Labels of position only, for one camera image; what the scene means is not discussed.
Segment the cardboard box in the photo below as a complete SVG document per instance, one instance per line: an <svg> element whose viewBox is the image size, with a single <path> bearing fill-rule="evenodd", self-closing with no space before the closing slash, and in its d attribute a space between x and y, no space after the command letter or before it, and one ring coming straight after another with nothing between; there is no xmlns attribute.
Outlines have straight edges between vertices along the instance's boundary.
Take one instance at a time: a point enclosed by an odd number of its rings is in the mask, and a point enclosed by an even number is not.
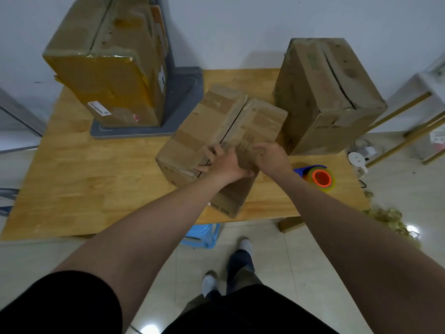
<svg viewBox="0 0 445 334"><path fill-rule="evenodd" d="M166 69L148 0L76 0L43 57L106 127L160 126Z"/></svg>
<svg viewBox="0 0 445 334"><path fill-rule="evenodd" d="M274 88L288 154L336 154L387 106L345 39L292 39Z"/></svg>
<svg viewBox="0 0 445 334"><path fill-rule="evenodd" d="M253 170L255 177L227 185L210 205L235 218L259 171L251 145L274 141L286 116L286 111L270 103L214 85L165 143L156 161L167 180L182 187L202 175L195 166L209 162L203 151L206 146L220 143L225 150L234 146L239 166Z"/></svg>

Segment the forearm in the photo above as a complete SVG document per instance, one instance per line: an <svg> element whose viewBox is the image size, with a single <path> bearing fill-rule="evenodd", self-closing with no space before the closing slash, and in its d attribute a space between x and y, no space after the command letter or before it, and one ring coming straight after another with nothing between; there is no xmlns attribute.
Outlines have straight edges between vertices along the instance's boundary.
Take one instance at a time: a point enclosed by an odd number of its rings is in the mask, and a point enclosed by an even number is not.
<svg viewBox="0 0 445 334"><path fill-rule="evenodd" d="M119 298L126 329L162 265L224 185L209 175L148 203L87 241L55 271L102 278Z"/></svg>
<svg viewBox="0 0 445 334"><path fill-rule="evenodd" d="M275 179L376 333L445 325L445 271L406 240L297 174ZM416 319L416 324L406 319Z"/></svg>

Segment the hand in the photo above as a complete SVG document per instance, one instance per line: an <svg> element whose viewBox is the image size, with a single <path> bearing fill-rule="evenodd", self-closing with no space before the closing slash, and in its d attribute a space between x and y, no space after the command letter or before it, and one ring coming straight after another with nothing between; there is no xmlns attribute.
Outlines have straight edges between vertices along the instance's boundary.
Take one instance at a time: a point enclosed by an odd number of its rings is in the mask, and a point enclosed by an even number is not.
<svg viewBox="0 0 445 334"><path fill-rule="evenodd" d="M256 156L256 165L272 179L293 173L286 152L277 143L257 143L252 145L252 149L260 151L260 154Z"/></svg>
<svg viewBox="0 0 445 334"><path fill-rule="evenodd" d="M221 179L223 184L235 182L244 177L253 177L255 173L252 170L242 169L238 166L238 158L236 157L235 148L231 146L227 153L219 144L214 145L216 155L209 150L208 147L204 152L211 161L210 166L196 167L198 171L209 172Z"/></svg>

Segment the wooden table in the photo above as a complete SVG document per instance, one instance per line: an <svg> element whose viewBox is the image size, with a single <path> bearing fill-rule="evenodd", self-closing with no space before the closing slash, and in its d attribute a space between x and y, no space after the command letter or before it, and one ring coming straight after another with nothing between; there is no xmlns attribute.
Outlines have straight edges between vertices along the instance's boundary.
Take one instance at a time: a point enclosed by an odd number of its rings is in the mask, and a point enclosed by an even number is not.
<svg viewBox="0 0 445 334"><path fill-rule="evenodd" d="M204 71L204 88L222 83L273 103L278 71L208 70ZM91 122L90 113L64 88L1 240L95 234L175 189L154 160L168 137L95 140L89 134ZM326 165L337 182L329 194L356 209L369 208L344 153L290 160L296 166ZM206 207L196 223L296 215L285 193L260 173L236 219Z"/></svg>

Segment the scale platform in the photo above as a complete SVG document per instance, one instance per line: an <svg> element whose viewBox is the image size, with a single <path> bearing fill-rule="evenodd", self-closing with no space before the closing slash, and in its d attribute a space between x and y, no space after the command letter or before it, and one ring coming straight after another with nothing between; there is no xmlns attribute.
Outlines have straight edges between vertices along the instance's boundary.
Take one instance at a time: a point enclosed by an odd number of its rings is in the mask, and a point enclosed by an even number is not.
<svg viewBox="0 0 445 334"><path fill-rule="evenodd" d="M105 128L93 120L90 134L96 139L171 136L203 98L203 71L199 67L174 67L167 79L162 126Z"/></svg>

